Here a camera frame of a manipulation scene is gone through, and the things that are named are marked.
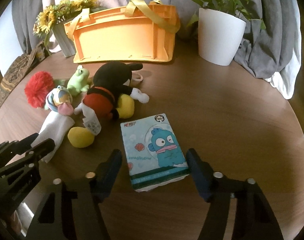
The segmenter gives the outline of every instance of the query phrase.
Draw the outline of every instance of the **potted plant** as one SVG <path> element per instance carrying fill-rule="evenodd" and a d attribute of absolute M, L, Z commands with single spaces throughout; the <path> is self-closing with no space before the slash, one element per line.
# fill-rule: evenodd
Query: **potted plant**
<path fill-rule="evenodd" d="M 90 8 L 91 12 L 105 9 L 98 0 L 62 0 L 59 4 L 47 6 L 39 13 L 33 26 L 33 34 L 43 38 L 47 48 L 53 31 L 65 57 L 74 55 L 76 50 L 73 41 L 65 33 L 64 23 L 75 18 L 84 8 Z"/>
<path fill-rule="evenodd" d="M 192 0 L 201 6 L 199 16 L 194 14 L 188 23 L 199 22 L 199 55 L 214 64 L 227 66 L 234 58 L 242 41 L 246 22 L 241 19 L 254 19 L 245 5 L 249 0 Z"/>

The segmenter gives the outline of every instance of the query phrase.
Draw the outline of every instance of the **orange plastic crate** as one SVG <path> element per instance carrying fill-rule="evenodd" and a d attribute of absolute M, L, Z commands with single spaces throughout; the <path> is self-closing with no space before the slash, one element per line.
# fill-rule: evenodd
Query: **orange plastic crate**
<path fill-rule="evenodd" d="M 175 32 L 179 29 L 175 6 L 145 4 L 149 8 L 145 11 L 148 17 L 138 8 L 127 17 L 128 6 L 91 14 L 84 9 L 74 23 L 64 25 L 76 48 L 74 63 L 109 60 L 167 62 L 172 59 Z M 165 30 L 160 27 L 162 24 L 158 25 L 150 18 L 157 23 L 163 21 L 170 28 Z"/>

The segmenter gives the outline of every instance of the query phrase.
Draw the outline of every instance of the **red pompom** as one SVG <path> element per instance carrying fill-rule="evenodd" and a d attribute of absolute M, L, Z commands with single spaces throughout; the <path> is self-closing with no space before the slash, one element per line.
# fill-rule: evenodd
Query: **red pompom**
<path fill-rule="evenodd" d="M 25 86 L 28 103 L 34 108 L 44 107 L 47 94 L 54 88 L 50 73 L 39 71 L 35 73 Z"/>

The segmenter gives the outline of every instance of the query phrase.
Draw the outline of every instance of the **plush toy tag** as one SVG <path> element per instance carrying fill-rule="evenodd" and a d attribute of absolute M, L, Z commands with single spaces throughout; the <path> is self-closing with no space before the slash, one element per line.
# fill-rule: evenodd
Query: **plush toy tag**
<path fill-rule="evenodd" d="M 83 110 L 83 125 L 94 135 L 98 135 L 101 131 L 101 124 L 96 117 L 94 110 L 84 104 L 82 104 Z"/>

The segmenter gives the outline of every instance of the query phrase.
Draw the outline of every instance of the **green frog plush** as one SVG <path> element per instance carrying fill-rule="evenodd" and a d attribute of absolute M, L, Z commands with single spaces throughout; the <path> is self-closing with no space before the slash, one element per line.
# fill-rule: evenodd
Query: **green frog plush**
<path fill-rule="evenodd" d="M 83 68 L 82 65 L 77 67 L 76 72 L 70 78 L 67 86 L 67 89 L 73 97 L 89 90 L 91 84 L 91 82 L 88 81 L 89 75 L 89 70 Z"/>

